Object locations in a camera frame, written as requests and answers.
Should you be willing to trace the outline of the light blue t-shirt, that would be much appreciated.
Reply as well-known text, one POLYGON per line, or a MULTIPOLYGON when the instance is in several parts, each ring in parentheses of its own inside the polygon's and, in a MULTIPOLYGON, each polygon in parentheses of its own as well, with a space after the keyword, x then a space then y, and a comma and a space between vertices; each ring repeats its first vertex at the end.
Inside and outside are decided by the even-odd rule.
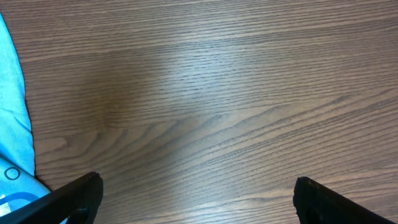
POLYGON ((31 121, 25 82, 6 23, 1 19, 1 216, 47 195, 35 178, 31 121))

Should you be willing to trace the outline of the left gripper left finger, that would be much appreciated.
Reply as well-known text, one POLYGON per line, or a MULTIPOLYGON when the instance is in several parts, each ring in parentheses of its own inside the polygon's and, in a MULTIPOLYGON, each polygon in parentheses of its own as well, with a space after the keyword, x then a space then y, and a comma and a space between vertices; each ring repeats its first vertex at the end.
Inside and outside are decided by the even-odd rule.
POLYGON ((39 197, 30 192, 5 195, 1 206, 15 207, 1 216, 1 223, 80 223, 92 224, 103 199, 99 173, 84 176, 39 197))

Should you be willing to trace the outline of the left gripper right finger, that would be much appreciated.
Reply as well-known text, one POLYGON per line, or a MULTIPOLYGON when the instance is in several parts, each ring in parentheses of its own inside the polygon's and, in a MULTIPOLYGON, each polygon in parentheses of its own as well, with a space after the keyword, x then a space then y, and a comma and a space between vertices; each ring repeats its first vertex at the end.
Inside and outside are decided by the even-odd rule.
POLYGON ((301 224, 394 224, 308 177, 297 179, 293 205, 301 224))

